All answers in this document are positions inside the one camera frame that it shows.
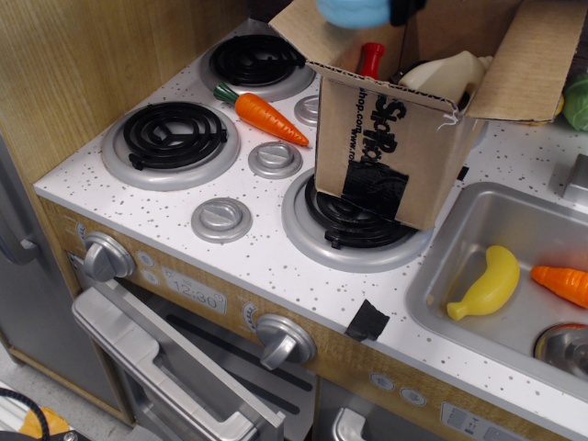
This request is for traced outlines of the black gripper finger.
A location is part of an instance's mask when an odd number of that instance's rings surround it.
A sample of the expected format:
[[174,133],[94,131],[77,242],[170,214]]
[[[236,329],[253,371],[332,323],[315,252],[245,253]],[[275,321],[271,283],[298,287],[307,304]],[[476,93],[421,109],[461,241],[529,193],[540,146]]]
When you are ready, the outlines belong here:
[[390,0],[390,24],[394,27],[406,25],[426,3],[426,0]]

